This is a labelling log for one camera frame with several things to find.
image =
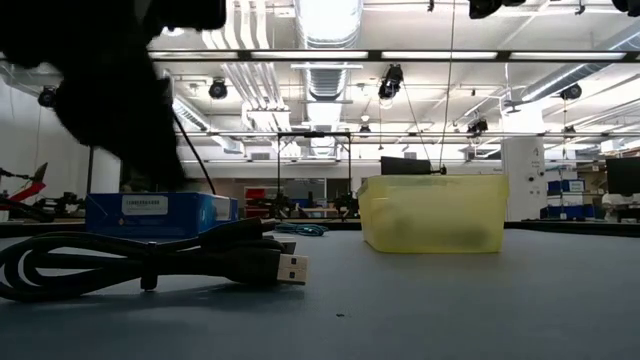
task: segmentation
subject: ceiling duct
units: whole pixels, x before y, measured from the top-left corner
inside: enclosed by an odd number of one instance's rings
[[[176,94],[172,107],[179,119],[188,121],[201,131],[219,131],[209,125],[207,118],[182,96]],[[244,154],[244,144],[240,141],[231,140],[228,137],[222,136],[212,136],[211,139],[222,146],[224,152],[227,154]]]
[[[636,22],[622,30],[608,40],[600,43],[595,50],[602,51],[638,51],[640,50],[640,23]],[[547,96],[557,94],[569,86],[583,80],[598,71],[610,66],[607,63],[598,64],[569,64],[545,76],[534,84],[522,89],[513,105],[541,100]]]
[[[363,0],[295,0],[300,46],[304,49],[350,49],[360,34]],[[331,125],[337,128],[342,104],[332,103],[344,97],[347,69],[306,69],[307,116],[312,128]],[[332,155],[327,139],[312,139],[319,155]]]

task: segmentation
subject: usb connector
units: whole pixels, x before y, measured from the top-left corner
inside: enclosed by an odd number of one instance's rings
[[[280,255],[278,281],[281,283],[304,285],[307,283],[308,266],[309,258],[306,256]]]

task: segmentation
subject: white column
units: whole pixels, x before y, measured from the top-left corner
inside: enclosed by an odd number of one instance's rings
[[[539,219],[540,209],[547,206],[543,139],[503,140],[502,168],[509,177],[507,221]]]
[[[120,159],[110,152],[96,148],[93,151],[92,193],[120,191]]]

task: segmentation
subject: black monitor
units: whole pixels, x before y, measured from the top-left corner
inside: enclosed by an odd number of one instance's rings
[[[640,193],[640,157],[607,159],[607,182],[610,194]]]
[[[382,175],[431,175],[431,161],[380,157]]]

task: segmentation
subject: gray table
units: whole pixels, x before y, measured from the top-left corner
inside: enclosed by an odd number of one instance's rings
[[[360,232],[298,240],[305,287],[167,277],[151,296],[131,282],[0,302],[0,357],[640,358],[640,239],[509,230],[493,255],[379,254]]]

